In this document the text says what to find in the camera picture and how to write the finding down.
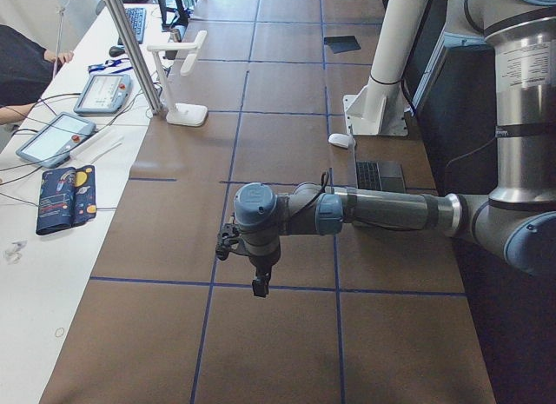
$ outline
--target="label sticker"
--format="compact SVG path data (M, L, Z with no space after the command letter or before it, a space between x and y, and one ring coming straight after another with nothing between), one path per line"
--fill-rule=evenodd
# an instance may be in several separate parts
M496 56L496 92L554 83L556 41L535 43Z

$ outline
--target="computer mouse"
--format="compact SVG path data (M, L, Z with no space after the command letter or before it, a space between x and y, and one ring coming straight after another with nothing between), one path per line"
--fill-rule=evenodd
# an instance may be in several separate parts
M328 137L328 143L339 148L347 149L350 144L355 144L355 139L351 135L344 135L343 133L333 133Z
M121 54L125 54L125 49L123 48L123 45L114 45L110 48L108 54L114 58L116 56L120 56Z

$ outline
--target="person's arm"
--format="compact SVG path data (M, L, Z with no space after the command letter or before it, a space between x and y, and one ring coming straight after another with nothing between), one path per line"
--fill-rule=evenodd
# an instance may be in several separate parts
M0 124L15 123L22 121L33 108L34 103L23 106L0 107Z
M71 51L69 51L69 52L60 52L58 54L58 61L61 64L68 63L72 59L73 59L73 52L71 52ZM44 51L44 60L48 61L49 63L53 63L56 60L56 54L54 52L52 52L51 50L45 50Z

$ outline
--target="white mount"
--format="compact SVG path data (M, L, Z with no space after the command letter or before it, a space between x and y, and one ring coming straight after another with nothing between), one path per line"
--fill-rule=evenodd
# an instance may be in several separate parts
M426 7L427 0L388 0L368 83L343 99L348 134L407 135L400 80Z
M166 104L168 105L168 114L166 115L166 122L168 123L191 126L194 128L202 126L207 118L208 109L206 106L200 106L197 104L175 102L159 54L160 52L165 52L167 50L187 50L189 53L186 56L185 61L183 61L182 68L180 69L180 75L188 76L193 70L195 61L197 60L197 52L202 47L206 37L207 31L201 30L197 33L194 42L170 42L160 45L147 46L147 50L152 52L153 57L155 58L156 71L158 72L158 78L162 84L162 93L164 94Z

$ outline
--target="white desk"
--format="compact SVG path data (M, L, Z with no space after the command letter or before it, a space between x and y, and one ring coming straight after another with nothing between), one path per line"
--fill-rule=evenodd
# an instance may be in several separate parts
M158 7L147 5L148 19L143 43L164 43L168 34L160 30L156 18ZM110 14L104 10L75 49L71 63L62 67L47 88L43 98L63 93L80 92L89 74L87 66L109 59L109 48L117 42L117 32ZM150 72L156 70L150 53L141 45ZM133 87L127 102L139 91L133 71ZM76 98L49 101L56 112L73 112ZM54 115L44 105L30 113L31 118L44 122ZM121 136L122 144L98 159L96 166L96 205L115 208L128 179L129 168L136 158L149 126L149 106L143 96L137 97L129 112L118 117L111 128ZM103 126L110 116L91 117ZM40 129L42 124L26 120L22 128ZM0 169L21 165L15 155L29 136L14 136L0 154ZM65 165L78 166L80 162ZM23 176L34 167L25 166L0 171L4 182ZM36 202L42 171L21 181L0 186L0 192ZM114 212L98 211L96 218L82 227L47 236L37 236L36 207L16 202L0 195L0 401L2 403L37 403L43 393L65 335L79 304L90 270L95 264L104 236ZM13 242L26 241L18 263L8 263L3 257Z

